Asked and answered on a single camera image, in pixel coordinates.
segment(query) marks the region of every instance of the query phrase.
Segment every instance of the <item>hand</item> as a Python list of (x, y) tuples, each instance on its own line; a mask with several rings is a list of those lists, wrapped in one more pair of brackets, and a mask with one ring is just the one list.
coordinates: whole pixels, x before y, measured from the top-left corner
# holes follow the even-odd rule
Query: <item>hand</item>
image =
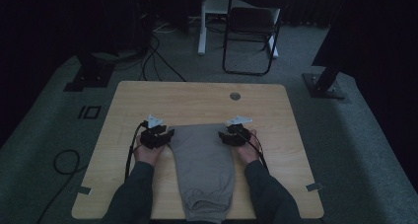
[[(254, 145), (257, 150), (259, 150), (260, 144), (258, 143), (258, 140), (255, 138), (255, 136), (257, 135), (257, 131), (253, 129), (250, 131), (250, 133), (252, 133), (252, 135), (249, 139), (249, 142), (252, 143), (252, 145)], [(255, 149), (248, 143), (246, 143), (243, 146), (235, 147), (235, 149), (240, 155), (240, 158), (245, 165), (247, 165), (250, 162), (259, 160), (258, 152), (255, 151)]]
[(135, 157), (135, 161), (146, 162), (154, 167), (157, 163), (158, 158), (160, 157), (160, 154), (163, 152), (166, 146), (149, 149), (147, 146), (142, 145), (140, 141), (141, 141), (141, 135), (138, 135), (136, 137), (136, 147), (135, 147), (137, 149), (133, 153)]

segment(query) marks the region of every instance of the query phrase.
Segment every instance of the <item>dark sleeve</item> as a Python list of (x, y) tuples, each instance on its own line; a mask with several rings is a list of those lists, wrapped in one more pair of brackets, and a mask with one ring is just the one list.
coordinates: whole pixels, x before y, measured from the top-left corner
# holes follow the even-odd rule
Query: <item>dark sleeve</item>
[(153, 177), (153, 166), (136, 162), (126, 182), (111, 199), (107, 213), (100, 223), (149, 223), (153, 204)]
[(267, 173), (259, 161), (246, 165), (244, 172), (258, 223), (303, 223), (293, 196)]

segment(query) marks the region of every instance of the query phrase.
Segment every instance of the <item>table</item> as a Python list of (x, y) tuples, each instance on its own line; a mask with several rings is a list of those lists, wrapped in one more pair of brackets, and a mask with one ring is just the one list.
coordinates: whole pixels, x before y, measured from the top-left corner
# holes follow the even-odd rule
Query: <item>table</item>
[[(232, 93), (240, 94), (237, 101)], [(72, 215), (78, 219), (102, 218), (116, 189), (123, 183), (128, 147), (137, 125), (148, 115), (164, 125), (222, 123), (237, 115), (251, 117), (270, 173), (296, 199), (303, 218), (320, 218), (323, 208), (317, 190), (307, 191), (314, 177), (299, 134), (286, 90), (281, 85), (121, 82), (114, 94)], [(244, 166), (233, 152), (236, 184), (228, 219), (252, 219)], [(184, 219), (178, 192), (174, 155), (162, 153), (154, 176), (153, 219)]]
[[(233, 2), (235, 6), (250, 7), (250, 5), (245, 2), (236, 0)], [(274, 10), (276, 18), (279, 16), (279, 10)], [(201, 1), (201, 21), (200, 21), (200, 36), (199, 36), (199, 45), (197, 48), (197, 53), (199, 55), (204, 55), (206, 52), (206, 14), (223, 14), (228, 13), (228, 0), (202, 0)], [(274, 37), (271, 37), (269, 40), (270, 50), (273, 46)], [(274, 48), (273, 58), (277, 58), (279, 53), (277, 47)]]

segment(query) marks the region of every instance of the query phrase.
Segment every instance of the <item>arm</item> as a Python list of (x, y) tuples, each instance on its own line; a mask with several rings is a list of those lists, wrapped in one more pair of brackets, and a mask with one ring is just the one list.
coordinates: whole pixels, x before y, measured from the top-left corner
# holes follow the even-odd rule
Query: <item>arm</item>
[[(259, 148), (252, 130), (250, 142)], [(246, 164), (245, 177), (249, 186), (249, 195), (255, 216), (261, 224), (303, 223), (295, 199), (289, 192), (264, 169), (259, 162), (258, 153), (249, 144), (237, 147), (236, 151)]]
[(135, 167), (114, 194), (102, 224), (149, 223), (153, 204), (154, 166), (163, 149), (164, 146), (153, 150), (139, 146), (135, 150)]

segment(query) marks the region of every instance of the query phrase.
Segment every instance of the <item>gray garment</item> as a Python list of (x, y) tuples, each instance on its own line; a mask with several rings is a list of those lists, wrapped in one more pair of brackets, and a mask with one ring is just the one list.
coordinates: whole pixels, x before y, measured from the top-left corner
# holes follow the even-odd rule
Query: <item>gray garment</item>
[(187, 221), (221, 223), (230, 209), (235, 185), (231, 149), (218, 131), (225, 124), (173, 126), (178, 187)]

